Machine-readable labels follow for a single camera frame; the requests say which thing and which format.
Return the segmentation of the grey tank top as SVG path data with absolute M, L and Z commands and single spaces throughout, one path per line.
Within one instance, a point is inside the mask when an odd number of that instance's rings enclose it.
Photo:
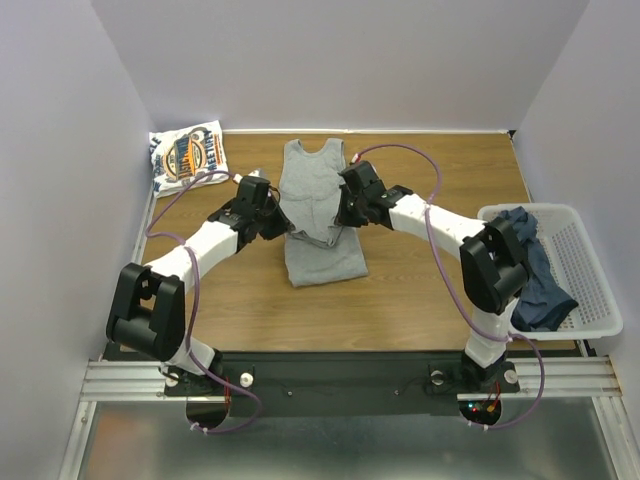
M 357 231 L 336 224 L 346 168 L 344 142 L 329 138 L 308 152 L 299 139 L 284 146 L 280 207 L 293 224 L 285 235 L 285 265 L 294 287 L 369 274 Z

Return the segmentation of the white printed tank top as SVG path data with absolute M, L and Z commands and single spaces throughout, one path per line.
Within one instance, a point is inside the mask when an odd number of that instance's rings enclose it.
M 197 187 L 225 182 L 231 170 L 218 120 L 177 130 L 150 132 L 149 155 L 155 198 L 182 191 L 196 177 Z

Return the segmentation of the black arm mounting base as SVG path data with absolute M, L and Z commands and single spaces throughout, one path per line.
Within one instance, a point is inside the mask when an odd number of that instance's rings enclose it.
M 493 420 L 500 398 L 520 389 L 504 359 L 495 380 L 474 390 L 456 351 L 228 352 L 216 382 L 163 366 L 165 394 L 184 398 L 191 420 L 428 414 Z

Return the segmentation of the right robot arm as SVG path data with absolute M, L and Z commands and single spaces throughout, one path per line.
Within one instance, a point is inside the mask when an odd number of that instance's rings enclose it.
M 336 222 L 356 228 L 382 225 L 427 241 L 456 305 L 461 300 L 439 253 L 445 251 L 459 261 L 464 292 L 473 305 L 472 313 L 462 313 L 471 333 L 460 378 L 470 390 L 484 389 L 504 362 L 516 297 L 531 276 L 527 254 L 511 224 L 502 218 L 483 222 L 458 215 L 403 186 L 387 188 L 367 161 L 350 165 L 340 177 Z

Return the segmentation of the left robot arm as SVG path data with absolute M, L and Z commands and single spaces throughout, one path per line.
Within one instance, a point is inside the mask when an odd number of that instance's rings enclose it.
M 272 240 L 290 229 L 269 180 L 244 176 L 234 198 L 164 256 L 120 272 L 106 325 L 107 338 L 165 365 L 188 372 L 199 393 L 222 382 L 222 354 L 193 338 L 185 319 L 186 294 L 199 302 L 200 282 L 213 267 L 260 236 Z

